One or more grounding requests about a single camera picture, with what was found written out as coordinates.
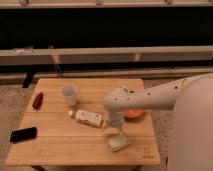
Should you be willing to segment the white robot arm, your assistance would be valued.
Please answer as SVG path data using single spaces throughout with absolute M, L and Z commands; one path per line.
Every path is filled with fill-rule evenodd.
M 167 171 L 213 171 L 213 73 L 132 93 L 120 86 L 104 97 L 106 121 L 119 125 L 126 109 L 171 110 Z

